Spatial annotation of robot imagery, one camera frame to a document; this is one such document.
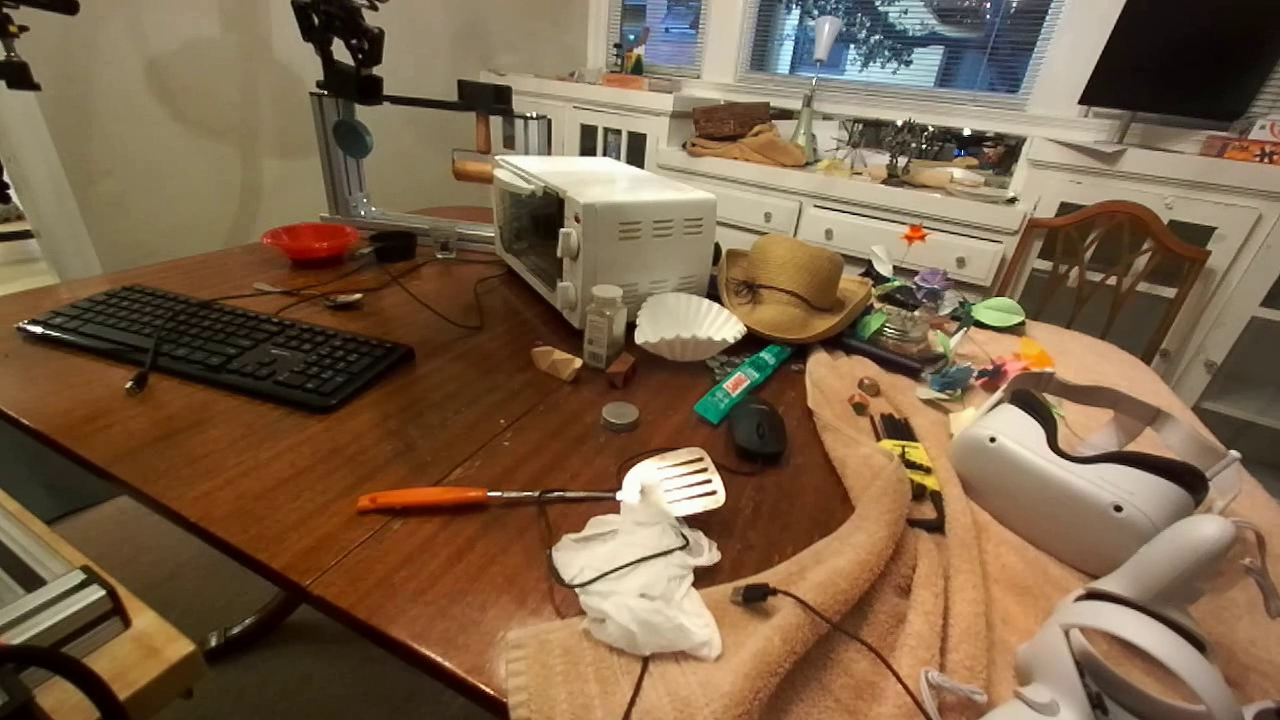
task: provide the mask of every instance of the wooden chair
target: wooden chair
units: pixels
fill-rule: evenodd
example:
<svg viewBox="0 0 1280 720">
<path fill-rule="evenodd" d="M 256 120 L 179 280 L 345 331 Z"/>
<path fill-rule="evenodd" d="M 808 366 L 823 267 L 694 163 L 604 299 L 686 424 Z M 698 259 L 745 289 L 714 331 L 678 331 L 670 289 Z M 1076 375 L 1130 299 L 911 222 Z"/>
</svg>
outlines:
<svg viewBox="0 0 1280 720">
<path fill-rule="evenodd" d="M 1151 366 L 1205 264 L 1209 250 L 1176 235 L 1151 207 L 1105 201 L 1033 218 L 992 291 Z"/>
</svg>

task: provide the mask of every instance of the black keyboard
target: black keyboard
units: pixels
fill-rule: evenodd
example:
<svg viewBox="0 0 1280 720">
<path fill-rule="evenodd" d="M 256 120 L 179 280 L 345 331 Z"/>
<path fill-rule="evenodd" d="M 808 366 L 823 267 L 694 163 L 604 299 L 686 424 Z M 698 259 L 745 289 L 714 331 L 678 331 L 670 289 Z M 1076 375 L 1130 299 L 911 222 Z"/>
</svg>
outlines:
<svg viewBox="0 0 1280 720">
<path fill-rule="evenodd" d="M 308 412 L 331 412 L 410 361 L 396 340 L 136 286 L 52 307 L 20 331 Z"/>
</svg>

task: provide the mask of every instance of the white vr headset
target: white vr headset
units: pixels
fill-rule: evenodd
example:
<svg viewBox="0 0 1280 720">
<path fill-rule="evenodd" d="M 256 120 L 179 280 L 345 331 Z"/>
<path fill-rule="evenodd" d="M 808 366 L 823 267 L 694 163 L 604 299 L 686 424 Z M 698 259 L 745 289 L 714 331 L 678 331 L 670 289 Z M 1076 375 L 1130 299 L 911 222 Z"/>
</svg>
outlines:
<svg viewBox="0 0 1280 720">
<path fill-rule="evenodd" d="M 962 494 L 1049 557 L 1105 575 L 1201 504 L 1222 507 L 1234 496 L 1219 476 L 1241 452 L 1116 389 L 1052 381 L 1052 393 L 1110 410 L 1116 424 L 1093 436 L 1093 447 L 1065 452 L 1049 398 L 1033 381 L 1011 381 L 953 441 Z M 1184 460 L 1123 447 L 1142 430 Z"/>
</svg>

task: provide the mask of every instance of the straw hat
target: straw hat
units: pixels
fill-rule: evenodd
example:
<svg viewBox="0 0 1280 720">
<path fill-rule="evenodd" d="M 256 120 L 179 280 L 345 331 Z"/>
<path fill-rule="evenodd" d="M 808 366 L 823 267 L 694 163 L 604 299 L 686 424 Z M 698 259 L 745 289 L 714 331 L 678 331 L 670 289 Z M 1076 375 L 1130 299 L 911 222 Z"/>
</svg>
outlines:
<svg viewBox="0 0 1280 720">
<path fill-rule="evenodd" d="M 873 306 L 873 286 L 842 275 L 842 259 L 820 245 L 765 235 L 747 253 L 725 253 L 720 306 L 754 338 L 815 343 Z"/>
</svg>

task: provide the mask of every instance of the white microwave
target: white microwave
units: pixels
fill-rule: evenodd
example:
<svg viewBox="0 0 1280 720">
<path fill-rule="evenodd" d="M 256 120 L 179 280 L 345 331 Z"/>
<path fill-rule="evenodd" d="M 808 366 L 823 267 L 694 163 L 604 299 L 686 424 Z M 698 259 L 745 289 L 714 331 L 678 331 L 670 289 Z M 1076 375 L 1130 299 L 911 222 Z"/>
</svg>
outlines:
<svg viewBox="0 0 1280 720">
<path fill-rule="evenodd" d="M 500 259 L 582 327 L 593 286 L 628 313 L 653 291 L 712 286 L 714 196 L 612 157 L 500 157 L 492 182 Z"/>
</svg>

